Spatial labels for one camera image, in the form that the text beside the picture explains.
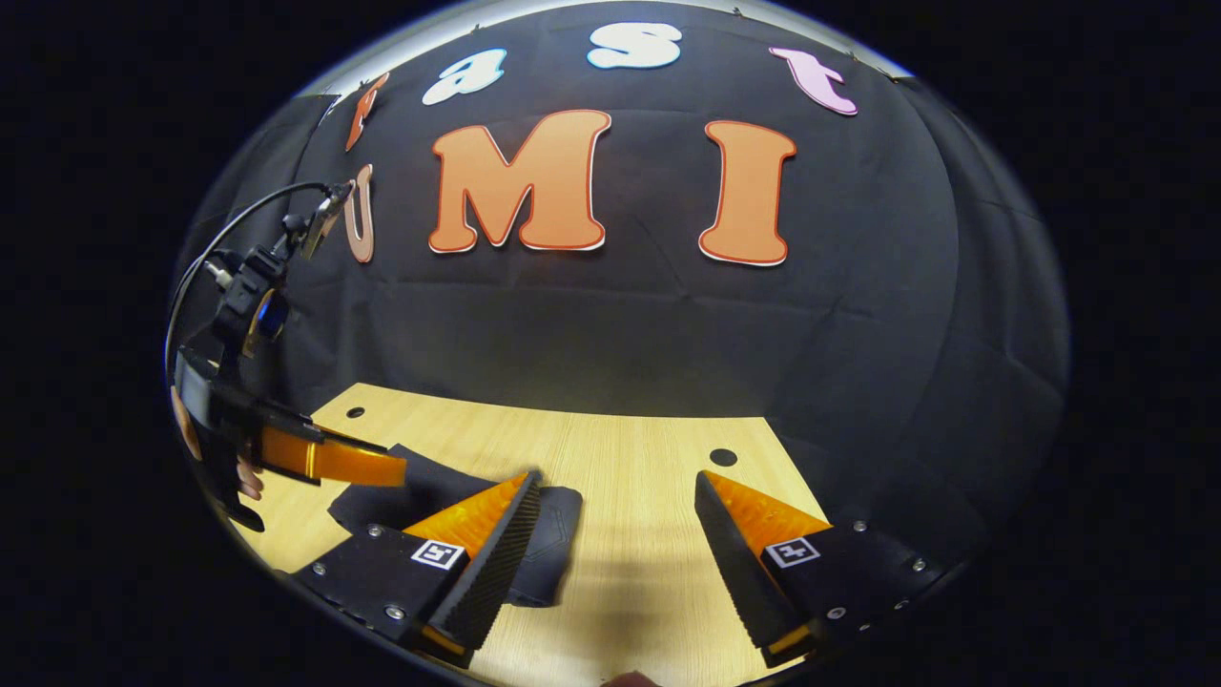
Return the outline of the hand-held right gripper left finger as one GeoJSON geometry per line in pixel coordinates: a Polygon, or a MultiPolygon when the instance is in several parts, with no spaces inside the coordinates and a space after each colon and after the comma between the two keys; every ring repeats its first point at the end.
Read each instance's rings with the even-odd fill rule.
{"type": "Polygon", "coordinates": [[[392,646],[466,667],[523,565],[541,491],[529,470],[409,528],[369,525],[292,582],[392,646]]]}

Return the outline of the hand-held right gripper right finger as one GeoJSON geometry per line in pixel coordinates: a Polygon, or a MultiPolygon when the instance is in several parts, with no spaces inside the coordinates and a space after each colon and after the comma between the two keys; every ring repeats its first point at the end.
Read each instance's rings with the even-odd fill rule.
{"type": "Polygon", "coordinates": [[[929,595],[946,576],[863,521],[832,525],[702,470],[694,509],[751,643],[768,667],[835,656],[929,595]]]}

